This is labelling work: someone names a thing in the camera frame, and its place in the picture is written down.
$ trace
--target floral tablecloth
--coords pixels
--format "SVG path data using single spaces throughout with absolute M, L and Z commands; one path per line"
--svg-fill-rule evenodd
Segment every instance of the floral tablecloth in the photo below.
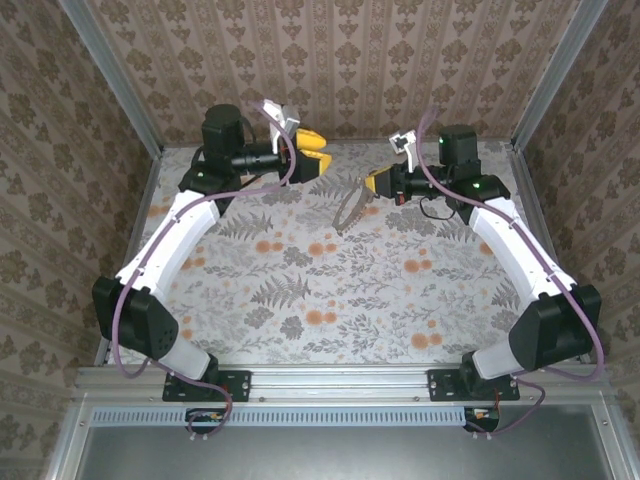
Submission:
M 485 173 L 520 206 L 504 142 L 480 142 Z M 172 284 L 180 334 L 222 364 L 456 362 L 505 335 L 522 310 L 488 246 L 454 217 L 425 218 L 417 200 L 369 204 L 339 237 L 331 227 L 358 176 L 404 160 L 388 143 L 329 145 L 321 178 L 234 200 Z M 158 227 L 193 148 L 162 159 L 143 234 Z M 426 147 L 430 163 L 437 146 Z M 266 176 L 252 188 L 274 183 Z M 444 200 L 425 202 L 447 216 Z M 125 352 L 127 363 L 139 357 Z

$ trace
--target floral wallpaper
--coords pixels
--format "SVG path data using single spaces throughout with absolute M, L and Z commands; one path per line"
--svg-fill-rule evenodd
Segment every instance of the floral wallpaper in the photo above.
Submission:
M 150 162 L 55 1 L 0 2 L 0 478 L 39 478 Z
M 180 333 L 223 364 L 459 361 L 506 335 L 522 305 L 491 249 L 456 217 L 426 219 L 417 199 L 368 205 L 341 238 L 333 216 L 358 176 L 401 161 L 385 143 L 336 145 L 320 178 L 236 199 L 171 286 Z M 168 211 L 194 149 L 165 150 L 145 225 Z M 437 162 L 437 144 L 429 144 Z M 511 146 L 480 142 L 483 168 L 519 204 Z M 254 188 L 272 183 L 263 177 Z M 444 200 L 427 213 L 447 216 Z M 137 357 L 127 361 L 138 363 Z
M 560 261 L 602 294 L 609 371 L 640 445 L 640 3 L 608 2 L 526 158 Z
M 158 138 L 184 145 L 212 104 L 257 119 L 263 97 L 327 138 L 385 137 L 433 104 L 508 138 L 579 0 L 88 3 Z

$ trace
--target metal grate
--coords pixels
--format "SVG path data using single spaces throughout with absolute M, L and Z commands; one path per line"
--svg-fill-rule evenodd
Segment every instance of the metal grate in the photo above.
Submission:
M 95 408 L 92 427 L 185 426 L 185 407 Z M 228 426 L 237 427 L 398 427 L 461 426 L 463 407 L 297 408 L 240 406 Z M 194 422 L 194 425 L 210 425 Z

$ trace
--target orange flower pattern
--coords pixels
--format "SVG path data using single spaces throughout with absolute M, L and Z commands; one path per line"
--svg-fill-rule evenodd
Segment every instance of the orange flower pattern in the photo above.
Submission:
M 325 175 L 293 186 L 296 194 L 234 200 L 199 241 L 169 292 L 182 335 L 227 364 L 455 362 L 505 335 L 521 311 L 518 298 L 460 220 L 428 220 L 413 201 L 379 199 L 336 235 L 333 215 L 353 182 L 393 157 L 384 144 L 327 150 L 334 161 Z M 143 241 L 192 153 L 165 150 L 152 202 L 158 212 L 148 216 Z M 479 153 L 487 173 L 516 192 L 505 145 L 480 142 Z M 446 216 L 444 202 L 425 205 Z

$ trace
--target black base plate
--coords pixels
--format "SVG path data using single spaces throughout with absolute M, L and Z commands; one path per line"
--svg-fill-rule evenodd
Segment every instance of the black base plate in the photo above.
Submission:
M 251 372 L 249 370 L 221 370 L 218 386 L 224 388 L 234 402 L 248 402 L 251 392 Z M 221 393 L 208 388 L 194 387 L 167 374 L 162 392 L 164 402 L 224 402 Z
M 500 401 L 520 400 L 518 386 L 511 386 L 511 377 L 505 375 L 491 380 L 500 395 Z M 485 396 L 472 397 L 464 387 L 460 370 L 457 368 L 427 371 L 427 384 L 432 402 L 495 401 L 496 392 L 491 389 Z

